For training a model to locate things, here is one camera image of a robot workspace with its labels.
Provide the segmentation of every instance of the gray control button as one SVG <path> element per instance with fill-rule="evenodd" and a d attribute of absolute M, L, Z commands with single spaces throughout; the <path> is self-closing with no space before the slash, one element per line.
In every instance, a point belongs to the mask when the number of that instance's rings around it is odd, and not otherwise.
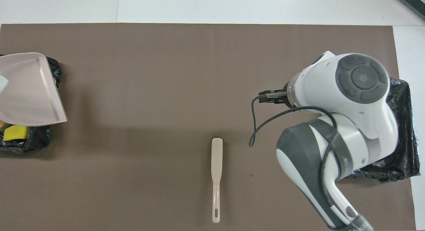
<path fill-rule="evenodd" d="M 360 54 L 351 54 L 342 58 L 340 66 L 343 69 L 351 70 L 358 64 L 366 64 L 368 58 Z"/>
<path fill-rule="evenodd" d="M 347 215 L 351 218 L 355 218 L 356 217 L 356 212 L 354 211 L 354 209 L 351 206 L 348 206 L 346 209 Z"/>
<path fill-rule="evenodd" d="M 369 66 L 360 66 L 354 69 L 351 78 L 356 87 L 371 89 L 378 81 L 378 74 Z"/>
<path fill-rule="evenodd" d="M 360 99 L 363 101 L 378 101 L 385 94 L 384 86 L 377 86 L 370 92 L 362 92 Z"/>
<path fill-rule="evenodd" d="M 350 76 L 348 74 L 341 73 L 339 79 L 344 91 L 354 97 L 357 94 L 357 89 L 352 85 Z"/>
<path fill-rule="evenodd" d="M 379 81 L 386 83 L 387 75 L 385 74 L 385 69 L 375 60 L 372 60 L 371 67 L 378 73 Z"/>

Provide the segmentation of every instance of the black cable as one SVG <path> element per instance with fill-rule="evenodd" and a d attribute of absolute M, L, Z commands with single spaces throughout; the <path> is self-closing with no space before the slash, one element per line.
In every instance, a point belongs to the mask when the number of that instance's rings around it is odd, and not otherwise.
<path fill-rule="evenodd" d="M 257 134 L 257 132 L 264 126 L 264 125 L 266 125 L 267 123 L 269 123 L 270 121 L 272 121 L 272 120 L 274 120 L 274 119 L 276 119 L 276 118 L 278 118 L 278 117 L 280 117 L 280 116 L 283 116 L 283 115 L 285 115 L 285 114 L 288 114 L 288 113 L 292 113 L 292 112 L 296 112 L 296 111 L 299 111 L 299 110 L 318 110 L 318 111 L 320 111 L 320 112 L 322 112 L 322 113 L 324 113 L 326 116 L 328 116 L 329 117 L 329 119 L 331 119 L 331 122 L 332 122 L 332 126 L 335 128 L 335 135 L 337 134 L 337 123 L 336 123 L 336 121 L 335 121 L 335 119 L 334 119 L 334 117 L 332 116 L 332 114 L 331 113 L 329 113 L 327 110 L 325 110 L 325 109 L 322 109 L 322 108 L 320 108 L 320 107 L 314 107 L 314 106 L 305 106 L 305 107 L 295 107 L 295 108 L 291 108 L 291 109 L 289 109 L 289 110 L 285 110 L 285 111 L 283 111 L 283 112 L 281 112 L 281 113 L 278 113 L 278 114 L 276 114 L 275 116 L 272 116 L 271 118 L 269 118 L 269 119 L 267 119 L 266 121 L 264 121 L 258 128 L 257 128 L 257 123 L 256 123 L 256 120 L 255 120 L 255 112 L 254 112 L 254 102 L 257 100 L 257 99 L 259 99 L 259 98 L 264 98 L 264 97 L 266 97 L 266 95 L 264 94 L 264 95 L 260 95 L 260 96 L 257 96 L 256 98 L 254 98 L 254 99 L 252 99 L 252 101 L 251 101 L 251 111 L 252 111 L 252 119 L 254 120 L 254 132 L 252 133 L 252 135 L 251 135 L 251 138 L 249 139 L 249 147 L 252 147 L 252 146 L 254 146 L 254 143 L 255 143 L 255 136 L 256 136 L 256 134 Z M 330 207 L 332 207 L 332 205 L 334 205 L 333 204 L 333 201 L 332 201 L 332 198 L 331 198 L 331 196 L 329 195 L 329 192 L 328 192 L 328 190 L 327 190 L 327 188 L 326 188 L 326 186 L 325 186 L 325 181 L 324 181 L 324 174 L 325 174 L 325 164 L 326 164 L 326 161 L 327 161 L 327 159 L 328 159 L 328 155 L 329 155 L 329 153 L 330 153 L 330 151 L 331 150 L 333 150 L 334 148 L 332 147 L 332 144 L 331 144 L 331 140 L 326 140 L 327 142 L 328 142 L 328 146 L 327 146 L 327 148 L 326 148 L 326 150 L 325 150 L 325 153 L 323 154 L 323 160 L 321 161 L 321 163 L 320 163 L 320 171 L 319 171 L 319 176 L 320 176 L 320 185 L 321 185 L 321 190 L 322 190 L 322 194 L 323 194 L 323 196 L 325 197 L 325 200 L 326 200 L 326 202 L 328 203 L 328 205 L 330 206 Z"/>
<path fill-rule="evenodd" d="M 281 112 L 281 113 L 278 113 L 277 115 L 274 115 L 274 116 L 272 116 L 271 118 L 269 118 L 269 119 L 267 119 L 265 122 L 263 122 L 258 128 L 256 128 L 256 124 L 255 124 L 255 113 L 254 113 L 254 102 L 255 102 L 255 100 L 257 100 L 258 98 L 260 98 L 260 96 L 258 96 L 258 97 L 256 97 L 256 98 L 254 98 L 254 100 L 252 100 L 252 102 L 251 102 L 251 108 L 252 108 L 252 117 L 253 117 L 253 119 L 254 119 L 254 132 L 252 133 L 252 135 L 251 135 L 251 138 L 249 139 L 249 147 L 252 147 L 252 146 L 254 146 L 254 142 L 255 142 L 255 135 L 257 134 L 257 132 L 264 126 L 264 125 L 266 125 L 267 123 L 269 123 L 270 121 L 272 121 L 272 120 L 274 120 L 274 119 L 276 119 L 276 118 L 278 118 L 278 117 L 280 117 L 280 116 L 283 116 L 283 115 L 285 115 L 285 114 L 288 114 L 288 113 L 292 113 L 292 112 L 296 112 L 296 111 L 299 111 L 299 110 L 318 110 L 318 111 L 320 111 L 320 112 L 322 112 L 322 113 L 324 113 L 326 116 L 328 116 L 329 117 L 329 119 L 331 119 L 331 121 L 332 121 L 332 126 L 333 127 L 335 127 L 335 128 L 337 128 L 337 123 L 336 123 L 336 121 L 335 121 L 335 119 L 334 119 L 334 117 L 332 116 L 332 114 L 331 113 L 329 113 L 327 110 L 325 110 L 325 109 L 322 109 L 322 108 L 320 108 L 320 107 L 314 107 L 314 106 L 305 106 L 305 107 L 295 107 L 295 108 L 291 108 L 291 109 L 289 109 L 289 110 L 285 110 L 284 112 Z"/>
<path fill-rule="evenodd" d="M 252 119 L 254 120 L 254 131 L 257 128 L 257 122 L 255 121 L 254 102 L 256 100 L 260 99 L 260 98 L 265 98 L 265 97 L 266 97 L 265 94 L 264 95 L 259 95 L 258 97 L 252 99 L 252 101 L 251 101 Z"/>

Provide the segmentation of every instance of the white spatula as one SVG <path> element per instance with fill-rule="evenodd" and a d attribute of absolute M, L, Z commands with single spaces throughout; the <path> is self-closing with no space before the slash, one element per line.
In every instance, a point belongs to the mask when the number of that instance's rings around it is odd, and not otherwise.
<path fill-rule="evenodd" d="M 211 142 L 211 177 L 212 177 L 212 221 L 220 222 L 220 180 L 223 168 L 223 139 L 216 137 Z"/>

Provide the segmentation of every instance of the yellow sponge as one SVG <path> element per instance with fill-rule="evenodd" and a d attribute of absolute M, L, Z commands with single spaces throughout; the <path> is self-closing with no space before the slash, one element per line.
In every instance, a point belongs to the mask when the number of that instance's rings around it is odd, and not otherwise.
<path fill-rule="evenodd" d="M 27 139 L 29 127 L 22 125 L 13 125 L 4 130 L 3 140 Z"/>

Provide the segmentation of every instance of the spatula handle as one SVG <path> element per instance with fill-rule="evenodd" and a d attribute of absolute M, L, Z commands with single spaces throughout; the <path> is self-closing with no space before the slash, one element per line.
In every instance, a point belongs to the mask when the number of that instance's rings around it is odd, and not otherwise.
<path fill-rule="evenodd" d="M 218 223 L 220 222 L 220 186 L 213 186 L 212 189 L 212 221 Z"/>

